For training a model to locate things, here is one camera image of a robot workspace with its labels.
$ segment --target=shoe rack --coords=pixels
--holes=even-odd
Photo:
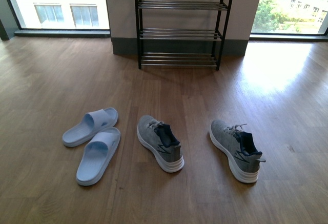
[[[222,52],[228,28],[232,0],[225,3],[202,1],[163,1],[163,0],[135,0],[138,67],[142,66],[188,66],[220,68]],[[217,11],[216,23],[211,30],[179,29],[179,28],[147,28],[144,27],[143,10],[202,10]],[[221,16],[225,16],[223,31],[219,31]],[[144,42],[147,40],[197,40],[212,42],[212,50],[207,53],[172,53],[145,52]],[[220,42],[218,53],[216,44]]]

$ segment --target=white sneaker sole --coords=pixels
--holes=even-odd
[[[185,165],[183,156],[178,161],[167,162],[160,156],[160,154],[158,153],[158,151],[155,150],[154,147],[152,147],[150,144],[144,141],[144,139],[141,137],[139,133],[139,127],[137,127],[137,134],[140,143],[154,154],[157,163],[165,172],[174,173],[183,168],[183,166]]]
[[[237,165],[234,157],[231,155],[231,153],[225,147],[223,147],[223,145],[221,145],[221,143],[219,141],[216,140],[216,138],[214,137],[214,135],[212,133],[211,126],[210,126],[210,137],[211,137],[213,144],[217,148],[219,148],[228,157],[230,170],[237,180],[239,180],[240,182],[243,182],[243,183],[248,183],[248,184],[255,183],[257,181],[258,171],[255,173],[248,173],[248,172],[242,171],[238,167],[238,165]]]

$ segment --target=sneaker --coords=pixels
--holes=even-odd
[[[241,126],[229,127],[223,120],[214,120],[210,137],[213,144],[227,155],[230,170],[236,179],[254,183],[258,179],[260,162],[265,162],[265,159],[261,158],[262,152],[255,148],[252,134],[244,132]]]
[[[174,137],[170,125],[144,115],[139,120],[137,134],[140,143],[155,155],[164,171],[173,173],[183,168],[185,161],[181,144]]]

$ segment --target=building window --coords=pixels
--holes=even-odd
[[[319,11],[319,8],[317,8],[317,7],[313,7],[312,16],[313,16],[313,17],[317,17],[317,15],[318,15],[318,11]]]
[[[71,6],[71,10],[77,28],[99,27],[97,6]]]
[[[295,2],[296,2],[296,0],[292,0],[292,2],[291,2],[291,8],[293,8],[295,6]]]
[[[325,19],[325,17],[327,16],[327,11],[323,10],[319,19],[318,19],[318,22],[321,23],[323,22],[323,20]]]
[[[41,25],[63,23],[64,17],[60,5],[34,5]]]

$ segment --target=slipper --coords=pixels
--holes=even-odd
[[[114,108],[89,112],[78,125],[63,134],[63,143],[67,147],[81,145],[101,130],[114,126],[117,119],[118,113]]]
[[[101,179],[116,151],[120,136],[117,128],[108,128],[97,133],[86,145],[76,173],[79,185],[90,186]]]

